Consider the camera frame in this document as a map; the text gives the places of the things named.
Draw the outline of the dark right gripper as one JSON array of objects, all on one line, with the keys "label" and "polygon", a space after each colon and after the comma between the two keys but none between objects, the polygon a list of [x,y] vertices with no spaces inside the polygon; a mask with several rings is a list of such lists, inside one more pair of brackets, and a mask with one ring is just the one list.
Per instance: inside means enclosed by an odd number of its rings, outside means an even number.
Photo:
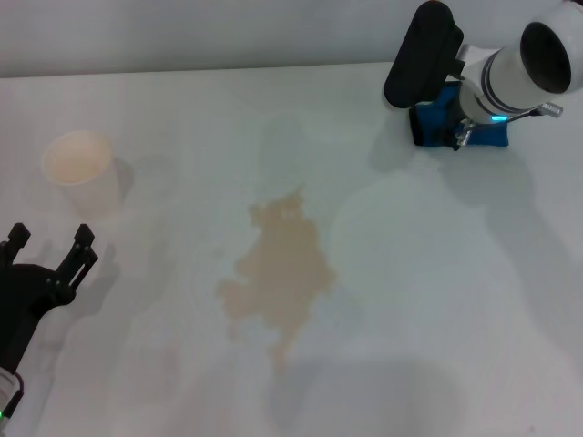
[{"label": "dark right gripper", "polygon": [[444,127],[444,144],[453,150],[461,148],[458,134],[463,129],[463,110],[459,104],[459,94],[454,97],[445,106],[445,127]]}]

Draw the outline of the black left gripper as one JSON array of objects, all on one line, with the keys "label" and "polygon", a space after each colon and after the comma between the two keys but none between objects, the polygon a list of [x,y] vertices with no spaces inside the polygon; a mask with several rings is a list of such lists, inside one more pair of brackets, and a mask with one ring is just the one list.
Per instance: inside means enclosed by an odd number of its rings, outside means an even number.
[{"label": "black left gripper", "polygon": [[34,264],[13,264],[30,231],[18,222],[1,242],[1,368],[16,371],[39,321],[52,309],[70,304],[97,262],[95,235],[81,224],[74,243],[56,271]]}]

